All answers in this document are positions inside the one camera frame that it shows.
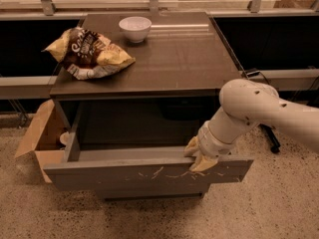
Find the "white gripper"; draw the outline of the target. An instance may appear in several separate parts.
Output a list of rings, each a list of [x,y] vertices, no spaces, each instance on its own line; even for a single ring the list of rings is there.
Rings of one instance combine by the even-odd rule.
[[[234,149],[233,143],[223,143],[218,140],[208,127],[206,121],[184,149],[184,156],[193,156],[200,149],[194,164],[189,168],[191,172],[202,172],[217,165],[217,157],[227,155]]]

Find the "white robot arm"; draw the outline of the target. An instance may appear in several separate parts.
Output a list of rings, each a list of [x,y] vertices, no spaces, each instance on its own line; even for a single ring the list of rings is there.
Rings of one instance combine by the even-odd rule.
[[[227,82],[219,92],[220,108],[198,130],[184,154],[193,156],[189,168],[202,172],[234,150],[238,137],[259,124],[275,128],[319,152],[319,109],[283,100],[266,84],[245,79]]]

